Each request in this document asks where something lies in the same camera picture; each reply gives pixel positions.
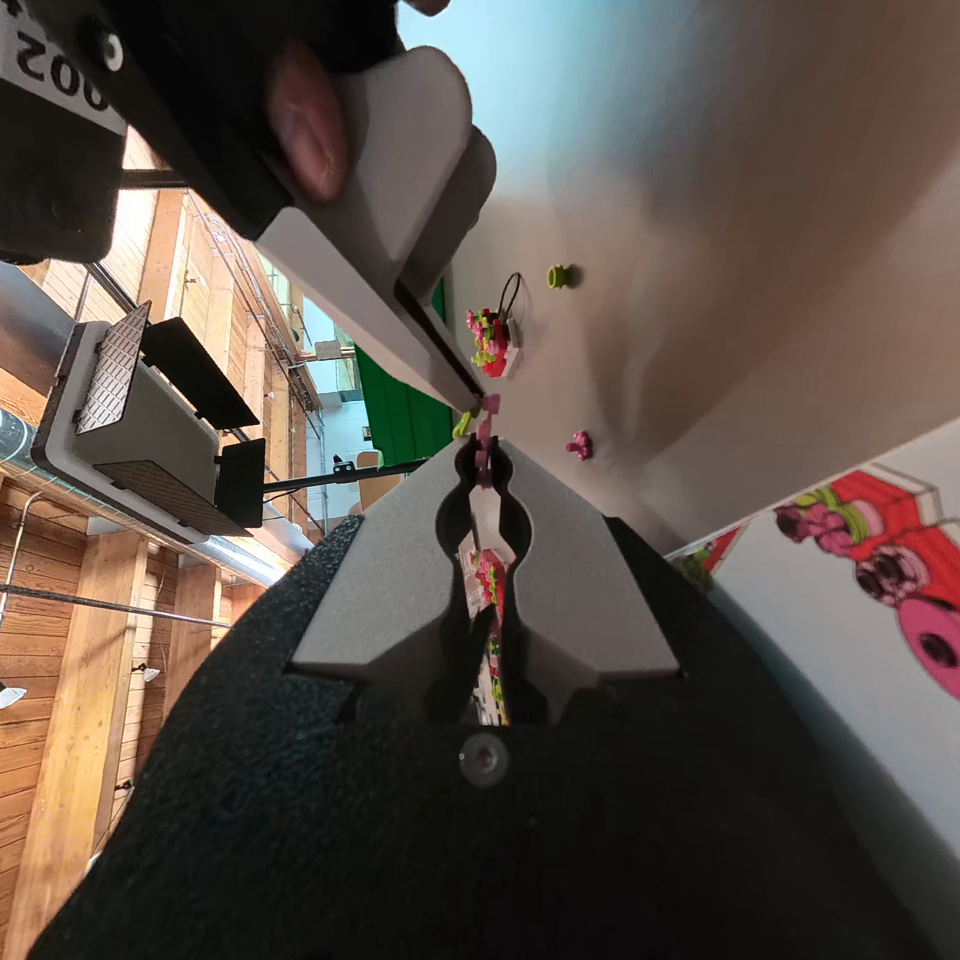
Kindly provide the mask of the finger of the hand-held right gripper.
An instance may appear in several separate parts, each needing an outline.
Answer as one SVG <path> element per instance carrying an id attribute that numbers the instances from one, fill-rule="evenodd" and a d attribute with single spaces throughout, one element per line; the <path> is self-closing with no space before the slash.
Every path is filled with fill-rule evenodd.
<path id="1" fill-rule="evenodd" d="M 446 54 L 420 46 L 335 84 L 351 160 L 342 192 L 308 199 L 267 155 L 292 200 L 256 246 L 391 377 L 467 411 L 484 388 L 431 302 L 400 283 L 474 126 L 466 81 Z"/>
<path id="2" fill-rule="evenodd" d="M 460 160 L 414 243 L 399 283 L 429 305 L 467 234 L 474 228 L 497 178 L 497 157 L 490 140 L 473 126 Z"/>

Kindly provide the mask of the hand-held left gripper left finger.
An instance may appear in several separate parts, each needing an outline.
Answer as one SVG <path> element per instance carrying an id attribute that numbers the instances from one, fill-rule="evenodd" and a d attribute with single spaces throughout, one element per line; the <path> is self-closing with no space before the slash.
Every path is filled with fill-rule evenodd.
<path id="1" fill-rule="evenodd" d="M 415 721 L 466 717 L 484 641 L 459 559 L 472 531 L 476 438 L 455 439 L 366 512 L 291 660 L 350 681 Z"/>

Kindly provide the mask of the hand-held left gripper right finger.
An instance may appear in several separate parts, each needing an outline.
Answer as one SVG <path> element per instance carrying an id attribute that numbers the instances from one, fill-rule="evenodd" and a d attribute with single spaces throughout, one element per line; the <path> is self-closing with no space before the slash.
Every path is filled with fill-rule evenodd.
<path id="1" fill-rule="evenodd" d="M 510 441 L 490 445 L 514 561 L 499 653 L 510 725 L 558 724 L 571 698 L 680 665 L 600 510 Z"/>

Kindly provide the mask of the pink lego flower stem piece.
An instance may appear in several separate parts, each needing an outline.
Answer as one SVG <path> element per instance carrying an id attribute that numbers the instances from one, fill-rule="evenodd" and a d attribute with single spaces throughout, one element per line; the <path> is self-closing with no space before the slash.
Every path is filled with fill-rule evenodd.
<path id="1" fill-rule="evenodd" d="M 484 489 L 489 490 L 493 486 L 492 482 L 492 441 L 494 438 L 494 419 L 499 413 L 500 394 L 488 394 L 483 398 L 475 414 L 476 431 L 476 449 L 474 453 L 474 466 L 476 470 L 476 483 Z"/>

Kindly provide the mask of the lego instruction booklet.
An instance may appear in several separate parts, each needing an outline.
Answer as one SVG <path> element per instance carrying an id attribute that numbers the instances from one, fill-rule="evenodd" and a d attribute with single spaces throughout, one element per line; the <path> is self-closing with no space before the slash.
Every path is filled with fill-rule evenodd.
<path id="1" fill-rule="evenodd" d="M 958 958 L 958 420 L 669 558 L 765 658 L 879 869 Z"/>

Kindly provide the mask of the person's right hand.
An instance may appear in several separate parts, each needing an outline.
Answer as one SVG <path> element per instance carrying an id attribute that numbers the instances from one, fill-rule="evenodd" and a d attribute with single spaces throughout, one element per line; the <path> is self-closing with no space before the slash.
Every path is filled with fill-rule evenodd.
<path id="1" fill-rule="evenodd" d="M 304 194 L 331 202 L 341 193 L 349 153 L 340 101 L 324 66 L 306 45 L 279 54 L 267 81 L 270 128 Z"/>

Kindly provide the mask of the black boom pole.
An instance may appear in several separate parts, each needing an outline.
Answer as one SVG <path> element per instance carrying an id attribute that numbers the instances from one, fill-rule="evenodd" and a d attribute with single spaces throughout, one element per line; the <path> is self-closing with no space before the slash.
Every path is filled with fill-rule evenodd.
<path id="1" fill-rule="evenodd" d="M 265 483 L 262 488 L 264 497 L 292 494 L 296 491 L 329 485 L 358 483 L 366 479 L 379 479 L 394 475 L 412 474 L 428 462 L 427 458 L 384 466 L 358 467 L 351 462 L 342 462 L 327 474 L 317 474 Z"/>

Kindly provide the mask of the green panel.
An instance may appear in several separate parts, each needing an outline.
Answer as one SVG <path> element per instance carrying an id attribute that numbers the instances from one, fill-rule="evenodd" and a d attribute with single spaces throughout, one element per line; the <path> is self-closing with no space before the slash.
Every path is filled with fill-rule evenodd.
<path id="1" fill-rule="evenodd" d="M 373 447 L 382 466 L 423 460 L 451 442 L 451 408 L 390 376 L 359 346 L 355 360 Z"/>

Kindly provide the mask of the thin metal rod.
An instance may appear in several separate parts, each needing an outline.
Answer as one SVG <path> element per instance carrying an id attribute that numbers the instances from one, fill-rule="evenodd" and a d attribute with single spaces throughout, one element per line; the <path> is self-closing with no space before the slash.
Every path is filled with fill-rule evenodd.
<path id="1" fill-rule="evenodd" d="M 137 617 L 165 619 L 165 620 L 170 620 L 174 622 L 181 622 L 181 623 L 187 623 L 191 625 L 208 627 L 216 630 L 228 630 L 231 627 L 230 623 L 228 622 L 224 623 L 219 620 L 201 618 L 197 616 L 176 613 L 174 611 L 157 609 L 154 607 L 124 605 L 124 604 L 119 604 L 115 602 L 104 601 L 101 599 L 64 594 L 64 593 L 59 593 L 59 592 L 54 592 L 54 591 L 49 591 L 44 589 L 34 589 L 31 587 L 20 586 L 12 583 L 2 583 L 1 594 L 15 596 L 18 598 L 27 598 L 27 599 L 37 600 L 37 601 L 41 601 L 41 600 L 48 601 L 51 603 L 57 603 L 61 605 L 110 611 L 118 614 L 123 613 L 128 615 L 134 615 Z"/>

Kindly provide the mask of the white and black light panel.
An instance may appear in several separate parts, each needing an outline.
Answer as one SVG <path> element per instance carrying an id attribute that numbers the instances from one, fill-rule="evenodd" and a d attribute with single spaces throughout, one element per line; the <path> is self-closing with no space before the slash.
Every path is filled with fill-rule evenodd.
<path id="1" fill-rule="evenodd" d="M 183 318 L 146 301 L 75 326 L 30 455 L 43 471 L 187 546 L 263 524 L 266 442 L 225 448 L 258 416 Z"/>

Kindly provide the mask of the red lego keychain build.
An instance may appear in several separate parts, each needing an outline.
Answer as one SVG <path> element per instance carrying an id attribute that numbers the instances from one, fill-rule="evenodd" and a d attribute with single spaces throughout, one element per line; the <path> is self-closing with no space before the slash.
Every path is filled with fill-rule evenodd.
<path id="1" fill-rule="evenodd" d="M 522 333 L 515 305 L 522 288 L 522 275 L 515 271 L 501 291 L 497 309 L 469 310 L 466 326 L 475 345 L 470 362 L 488 378 L 508 378 L 520 362 Z"/>

